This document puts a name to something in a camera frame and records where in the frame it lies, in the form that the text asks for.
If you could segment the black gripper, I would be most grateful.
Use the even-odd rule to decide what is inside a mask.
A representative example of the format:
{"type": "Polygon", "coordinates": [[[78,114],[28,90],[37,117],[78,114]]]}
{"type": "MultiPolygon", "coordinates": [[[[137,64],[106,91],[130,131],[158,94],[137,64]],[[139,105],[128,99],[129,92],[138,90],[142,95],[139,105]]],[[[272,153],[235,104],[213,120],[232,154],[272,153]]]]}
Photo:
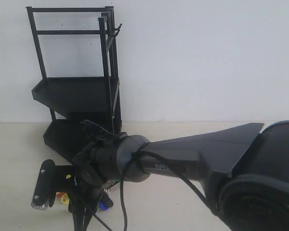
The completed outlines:
{"type": "MultiPolygon", "coordinates": [[[[115,135],[90,120],[83,120],[80,124],[92,142],[72,158],[72,165],[75,167],[78,177],[95,188],[102,188],[110,181],[119,182],[121,172],[117,164],[117,152],[125,135],[115,135]]],[[[54,161],[45,160],[40,166],[31,201],[32,208],[46,210],[53,206],[55,202],[54,174],[54,161]]]]}

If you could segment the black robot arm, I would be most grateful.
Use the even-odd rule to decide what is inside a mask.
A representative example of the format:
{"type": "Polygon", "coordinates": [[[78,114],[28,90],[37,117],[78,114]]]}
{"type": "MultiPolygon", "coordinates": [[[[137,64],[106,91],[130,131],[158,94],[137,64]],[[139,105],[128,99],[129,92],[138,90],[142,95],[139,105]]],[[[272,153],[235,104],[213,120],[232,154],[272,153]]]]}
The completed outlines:
{"type": "Polygon", "coordinates": [[[45,210],[67,193],[74,230],[87,229],[108,181],[158,174],[180,178],[232,231],[289,231],[289,120],[155,142],[82,125],[90,143],[70,165],[45,160],[31,202],[45,210]]]}

